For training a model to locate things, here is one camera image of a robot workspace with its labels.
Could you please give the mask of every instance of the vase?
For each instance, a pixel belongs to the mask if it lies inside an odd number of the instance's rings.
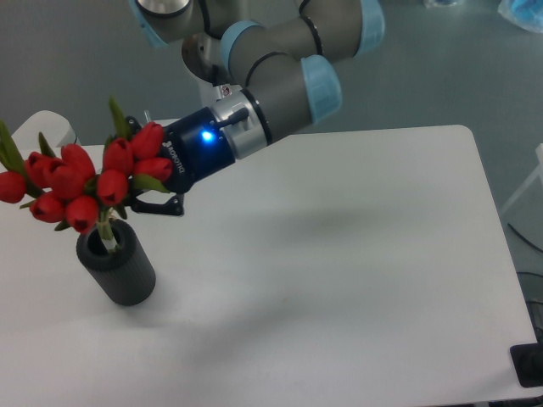
[[[125,306],[139,304],[153,292],[154,268],[136,232],[122,220],[111,220],[110,224],[120,250],[109,254],[95,227],[77,239],[77,257],[112,301]]]

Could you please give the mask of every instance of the gray floor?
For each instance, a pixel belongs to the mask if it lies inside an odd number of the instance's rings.
[[[255,17],[268,24],[296,14],[292,0],[254,3]],[[426,9],[420,0],[382,0],[382,47],[337,64],[344,108],[305,131],[465,125],[501,206],[535,167],[543,142],[543,35],[507,23],[498,4]],[[189,114],[199,94],[180,46],[149,48],[125,1],[3,0],[0,117],[14,130],[52,110],[90,144],[112,131],[111,94],[140,120],[145,109],[154,118]],[[507,238],[519,269],[543,272],[543,255]]]

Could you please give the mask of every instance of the black cable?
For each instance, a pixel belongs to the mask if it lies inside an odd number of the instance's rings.
[[[251,69],[249,70],[249,73],[247,74],[247,77],[245,78],[245,87],[249,86],[249,83],[251,81],[251,76],[253,76],[256,68],[258,68],[258,66],[260,64],[262,64],[264,61],[266,61],[267,59],[271,58],[271,57],[275,57],[277,55],[287,55],[286,53],[280,53],[278,51],[274,51],[272,53],[267,53],[266,55],[264,55],[263,57],[260,57],[258,58],[255,63],[253,64],[253,66],[251,66]]]
[[[204,18],[204,32],[211,38],[221,40],[222,36],[211,32],[211,17],[210,10],[207,7],[207,2],[205,0],[199,0],[198,3],[200,6],[200,10],[202,10],[202,17]]]
[[[218,121],[215,124],[216,129],[221,129],[227,125],[236,125],[240,121],[247,120],[249,118],[249,110],[247,108],[241,108],[228,116],[228,119]]]
[[[527,245],[529,245],[533,250],[537,251],[537,252],[540,252],[540,253],[543,253],[543,248],[538,248],[537,246],[535,246],[530,240],[528,240],[526,237],[524,237],[523,235],[520,234],[520,232],[515,229],[513,227],[513,225],[511,225],[510,223],[507,224],[507,226],[509,226],[509,228],[512,230],[512,232],[517,235],[517,237],[522,240],[523,242],[525,242]]]
[[[322,55],[322,40],[321,36],[319,36],[319,30],[315,27],[315,24],[313,24],[313,21],[306,16],[301,15],[300,18],[307,24],[307,27],[309,28],[309,31],[311,32],[311,35],[313,36],[313,41],[315,42],[316,47],[316,53],[319,55]]]
[[[537,274],[537,273],[532,273],[530,271],[517,271],[517,274],[519,276],[534,276],[534,277],[543,278],[543,275]]]

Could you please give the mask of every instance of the flower stem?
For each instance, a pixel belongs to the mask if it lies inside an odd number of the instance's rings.
[[[104,247],[108,253],[113,254],[120,250],[120,245],[115,239],[115,235],[111,229],[111,224],[109,223],[110,216],[110,209],[100,210],[98,215],[98,234],[100,235],[102,243],[104,244]]]
[[[41,188],[36,187],[34,184],[32,184],[30,181],[27,180],[26,193],[33,198],[37,198],[43,194],[43,190]]]

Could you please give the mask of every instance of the light blue joint cap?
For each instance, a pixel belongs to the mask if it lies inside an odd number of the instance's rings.
[[[372,51],[384,37],[384,15],[378,0],[361,0],[362,38],[356,56]]]
[[[143,34],[145,34],[149,45],[153,48],[161,48],[167,46],[168,44],[166,44],[164,40],[159,37],[159,35],[153,30],[153,27],[147,22],[145,17],[143,17],[142,10],[139,9],[136,1],[137,0],[128,0],[128,4],[130,4],[130,8],[136,16],[137,23],[143,30]]]
[[[302,58],[301,63],[311,118],[316,124],[341,109],[341,84],[333,66],[322,55]]]
[[[250,27],[261,27],[260,24],[255,23],[254,21],[238,21],[237,23],[231,25],[228,30],[222,35],[221,39],[221,59],[224,66],[227,70],[230,70],[230,53],[234,43],[242,33]]]

